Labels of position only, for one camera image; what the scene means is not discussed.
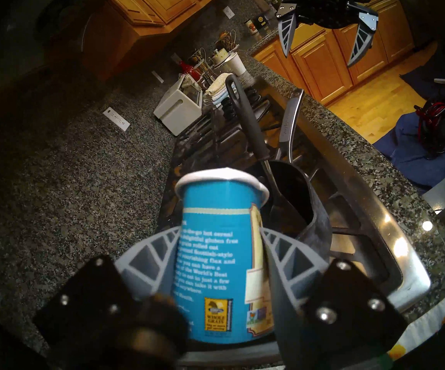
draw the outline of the stove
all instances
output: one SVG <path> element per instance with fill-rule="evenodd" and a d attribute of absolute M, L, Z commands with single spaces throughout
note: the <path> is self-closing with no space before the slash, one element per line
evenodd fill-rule
<path fill-rule="evenodd" d="M 262 78 L 247 89 L 247 95 L 275 157 L 287 99 Z M 181 224 L 183 204 L 174 192 L 181 176 L 220 167 L 251 171 L 257 162 L 237 117 L 226 112 L 231 110 L 209 112 L 177 138 L 157 232 Z M 302 115 L 294 136 L 293 163 L 308 175 L 329 215 L 333 231 L 331 260 L 352 261 L 399 311 L 416 303 L 428 291 L 430 280 L 409 239 L 356 170 Z M 193 342 L 181 364 L 241 366 L 279 358 L 275 337 L 269 335 L 239 345 Z"/>

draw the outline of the white toaster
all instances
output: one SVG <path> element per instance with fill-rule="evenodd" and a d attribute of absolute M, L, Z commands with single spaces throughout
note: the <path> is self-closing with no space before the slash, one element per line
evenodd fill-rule
<path fill-rule="evenodd" d="M 163 95 L 154 115 L 177 136 L 202 115 L 202 94 L 193 78 L 183 74 Z"/>

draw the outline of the wall outlet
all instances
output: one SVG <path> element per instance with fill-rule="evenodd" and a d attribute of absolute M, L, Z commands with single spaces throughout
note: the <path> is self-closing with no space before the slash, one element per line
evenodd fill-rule
<path fill-rule="evenodd" d="M 152 73 L 153 76 L 155 76 L 155 77 L 157 78 L 157 80 L 158 80 L 159 82 L 161 82 L 161 83 L 164 82 L 164 79 L 161 78 L 157 72 L 155 72 L 154 70 L 152 70 L 151 73 Z"/>
<path fill-rule="evenodd" d="M 128 126 L 130 126 L 130 123 L 128 123 L 120 114 L 118 114 L 111 107 L 108 107 L 106 111 L 103 112 L 103 114 L 106 115 L 111 122 L 116 124 L 123 131 L 126 131 Z"/>
<path fill-rule="evenodd" d="M 229 6 L 226 6 L 226 7 L 223 9 L 223 12 L 224 12 L 224 14 L 226 15 L 226 17 L 228 17 L 229 19 L 231 19 L 231 18 L 234 17 L 234 13 L 233 13 L 233 11 L 229 8 Z"/>

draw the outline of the blue cereal cup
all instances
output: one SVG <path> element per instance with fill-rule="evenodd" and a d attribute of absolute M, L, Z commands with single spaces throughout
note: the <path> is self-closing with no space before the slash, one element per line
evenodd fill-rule
<path fill-rule="evenodd" d="M 259 230 L 268 189 L 246 172 L 219 168 L 183 176 L 175 191 L 184 208 L 173 297 L 191 339 L 241 343 L 273 331 Z"/>

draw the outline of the wooden floor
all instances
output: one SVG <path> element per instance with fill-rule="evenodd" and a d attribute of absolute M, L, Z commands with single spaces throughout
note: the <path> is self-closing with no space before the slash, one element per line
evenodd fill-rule
<path fill-rule="evenodd" d="M 370 143 L 376 142 L 396 125 L 401 115 L 413 112 L 414 105 L 425 104 L 399 74 L 424 65 L 436 49 L 436 42 L 431 43 L 327 108 Z"/>

